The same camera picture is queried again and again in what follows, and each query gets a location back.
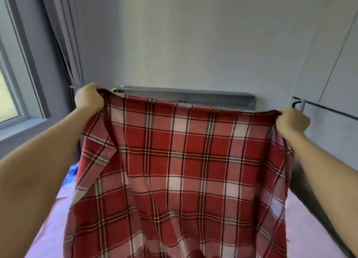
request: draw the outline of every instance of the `curtain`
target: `curtain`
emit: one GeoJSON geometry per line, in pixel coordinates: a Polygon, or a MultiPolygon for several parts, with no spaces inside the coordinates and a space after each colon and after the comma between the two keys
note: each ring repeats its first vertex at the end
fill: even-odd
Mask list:
{"type": "Polygon", "coordinates": [[[71,104],[75,108],[74,94],[83,87],[81,48],[76,33],[77,10],[74,0],[43,0],[56,44],[58,45],[65,78],[71,88],[71,104]]]}

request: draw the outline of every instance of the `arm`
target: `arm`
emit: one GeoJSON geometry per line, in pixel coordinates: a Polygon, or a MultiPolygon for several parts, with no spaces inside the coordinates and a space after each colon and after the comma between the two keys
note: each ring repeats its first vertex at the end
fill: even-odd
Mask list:
{"type": "Polygon", "coordinates": [[[0,161],[2,257],[24,257],[49,214],[87,121],[103,107],[96,89],[80,89],[71,114],[0,161]]]}
{"type": "Polygon", "coordinates": [[[300,111],[283,109],[276,124],[278,131],[293,147],[316,198],[334,228],[358,256],[358,172],[303,134],[310,120],[300,111]]]}

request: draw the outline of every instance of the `forearm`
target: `forearm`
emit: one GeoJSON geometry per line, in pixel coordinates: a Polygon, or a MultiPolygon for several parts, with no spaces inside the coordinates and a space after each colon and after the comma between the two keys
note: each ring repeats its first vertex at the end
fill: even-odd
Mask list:
{"type": "Polygon", "coordinates": [[[87,109],[76,109],[1,160],[0,250],[4,257],[25,255],[51,210],[90,116],[87,109]]]}
{"type": "Polygon", "coordinates": [[[303,134],[286,137],[307,175],[312,190],[343,241],[357,256],[358,172],[303,134]]]}

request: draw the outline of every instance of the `person's left hand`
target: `person's left hand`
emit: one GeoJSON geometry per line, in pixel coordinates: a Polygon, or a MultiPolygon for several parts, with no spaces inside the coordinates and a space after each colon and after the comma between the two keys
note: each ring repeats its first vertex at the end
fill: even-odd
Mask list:
{"type": "Polygon", "coordinates": [[[84,108],[90,112],[91,115],[100,111],[105,102],[97,89],[100,87],[96,83],[91,83],[77,91],[74,101],[77,108],[84,108]]]}

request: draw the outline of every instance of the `plaid fabric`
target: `plaid fabric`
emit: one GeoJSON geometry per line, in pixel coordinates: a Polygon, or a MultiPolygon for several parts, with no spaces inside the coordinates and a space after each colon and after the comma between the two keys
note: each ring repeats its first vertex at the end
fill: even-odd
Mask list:
{"type": "Polygon", "coordinates": [[[87,124],[65,258],[286,257],[293,153],[278,111],[101,91],[87,124]]]}

